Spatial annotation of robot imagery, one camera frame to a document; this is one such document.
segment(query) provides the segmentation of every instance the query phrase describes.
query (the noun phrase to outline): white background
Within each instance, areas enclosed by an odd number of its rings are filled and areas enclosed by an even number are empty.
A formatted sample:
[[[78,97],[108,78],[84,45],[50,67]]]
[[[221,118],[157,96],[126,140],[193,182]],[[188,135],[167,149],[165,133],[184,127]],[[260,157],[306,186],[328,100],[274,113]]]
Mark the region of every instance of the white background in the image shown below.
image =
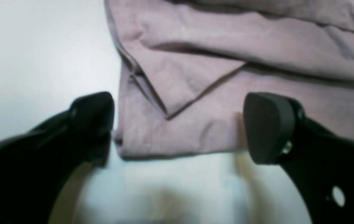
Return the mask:
[[[0,140],[109,91],[117,103],[120,58],[102,0],[0,0]],[[310,223],[288,176],[247,153],[80,166],[50,223]]]

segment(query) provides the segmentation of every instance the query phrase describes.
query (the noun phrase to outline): cloth fold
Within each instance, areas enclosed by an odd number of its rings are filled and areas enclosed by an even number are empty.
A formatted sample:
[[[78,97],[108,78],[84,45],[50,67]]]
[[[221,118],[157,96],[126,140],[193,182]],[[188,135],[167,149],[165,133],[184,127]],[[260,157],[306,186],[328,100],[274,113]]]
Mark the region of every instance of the cloth fold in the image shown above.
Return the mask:
[[[354,139],[354,29],[332,20],[350,17],[304,21],[294,4],[280,17],[251,10],[277,8],[245,5],[256,1],[222,2],[244,9],[199,2],[106,0],[124,62],[114,136],[121,156],[242,146],[236,114],[250,91],[296,98],[310,117]],[[319,18],[333,26],[311,22]]]

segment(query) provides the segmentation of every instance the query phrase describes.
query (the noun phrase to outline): towel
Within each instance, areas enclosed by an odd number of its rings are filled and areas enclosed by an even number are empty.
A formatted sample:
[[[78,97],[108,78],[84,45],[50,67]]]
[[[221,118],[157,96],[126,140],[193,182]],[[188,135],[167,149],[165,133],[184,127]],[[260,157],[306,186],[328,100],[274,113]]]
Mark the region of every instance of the towel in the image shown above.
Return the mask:
[[[113,135],[123,158],[244,147],[248,92],[296,98],[354,139],[354,1],[266,2],[105,0],[123,58]]]

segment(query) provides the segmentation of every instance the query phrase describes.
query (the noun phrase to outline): metal screw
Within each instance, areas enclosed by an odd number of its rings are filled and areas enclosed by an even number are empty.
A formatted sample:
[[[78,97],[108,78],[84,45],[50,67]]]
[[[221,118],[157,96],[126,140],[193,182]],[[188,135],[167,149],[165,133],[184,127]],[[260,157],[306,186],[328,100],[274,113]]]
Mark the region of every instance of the metal screw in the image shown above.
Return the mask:
[[[293,148],[293,144],[290,141],[288,141],[286,143],[285,147],[283,147],[282,153],[283,154],[289,154],[289,152],[292,150],[292,148]]]

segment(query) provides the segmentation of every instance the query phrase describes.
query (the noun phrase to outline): white table surface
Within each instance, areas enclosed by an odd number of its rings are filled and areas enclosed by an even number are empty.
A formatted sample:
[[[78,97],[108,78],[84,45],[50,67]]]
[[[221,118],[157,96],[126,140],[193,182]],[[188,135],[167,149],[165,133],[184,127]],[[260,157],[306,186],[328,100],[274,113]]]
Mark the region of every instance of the white table surface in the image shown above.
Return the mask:
[[[103,0],[0,0],[0,140],[24,133],[77,97],[109,91],[120,57]],[[305,204],[277,166],[247,152],[80,166],[49,223],[297,224]]]

